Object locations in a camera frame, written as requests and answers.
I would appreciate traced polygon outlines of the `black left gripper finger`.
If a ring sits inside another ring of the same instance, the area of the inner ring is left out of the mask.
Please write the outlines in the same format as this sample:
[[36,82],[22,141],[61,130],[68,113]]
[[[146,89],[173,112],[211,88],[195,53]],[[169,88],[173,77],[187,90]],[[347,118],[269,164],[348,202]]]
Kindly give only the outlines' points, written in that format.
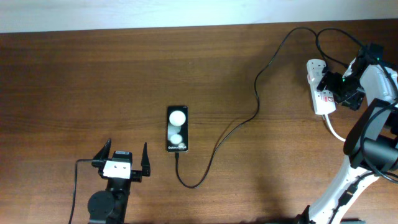
[[150,177],[151,168],[150,168],[150,160],[147,153],[147,143],[144,143],[143,151],[142,151],[142,159],[141,159],[141,167],[142,167],[142,176]]
[[102,161],[109,157],[111,149],[111,139],[108,139],[102,149],[94,156],[93,160]]

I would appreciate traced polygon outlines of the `black Galaxy smartphone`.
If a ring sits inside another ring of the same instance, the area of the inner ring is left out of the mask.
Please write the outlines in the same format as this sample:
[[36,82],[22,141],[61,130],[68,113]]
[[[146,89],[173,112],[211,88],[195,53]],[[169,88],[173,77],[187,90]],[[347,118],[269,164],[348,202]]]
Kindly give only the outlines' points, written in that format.
[[167,152],[188,151],[188,106],[167,108]]

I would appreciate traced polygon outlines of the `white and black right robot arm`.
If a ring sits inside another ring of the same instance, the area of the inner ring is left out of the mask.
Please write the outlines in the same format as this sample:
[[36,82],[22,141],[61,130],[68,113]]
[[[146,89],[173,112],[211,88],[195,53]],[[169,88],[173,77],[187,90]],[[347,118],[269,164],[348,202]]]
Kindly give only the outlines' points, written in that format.
[[394,177],[397,170],[397,72],[383,61],[384,48],[360,48],[344,74],[329,71],[326,62],[307,62],[315,114],[326,121],[341,104],[358,110],[368,107],[347,137],[342,166],[326,192],[297,215],[294,223],[342,223],[348,209],[380,177]]

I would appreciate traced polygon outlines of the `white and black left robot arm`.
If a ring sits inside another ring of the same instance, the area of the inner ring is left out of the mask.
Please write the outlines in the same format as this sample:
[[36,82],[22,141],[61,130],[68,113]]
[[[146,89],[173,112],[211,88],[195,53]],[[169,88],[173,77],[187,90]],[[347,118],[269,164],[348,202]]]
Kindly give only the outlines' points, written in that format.
[[104,190],[94,193],[88,201],[89,222],[98,224],[124,223],[131,184],[141,182],[151,174],[150,161],[145,144],[142,151],[141,169],[132,168],[132,153],[114,151],[109,157],[111,140],[94,156],[91,165],[107,180]]

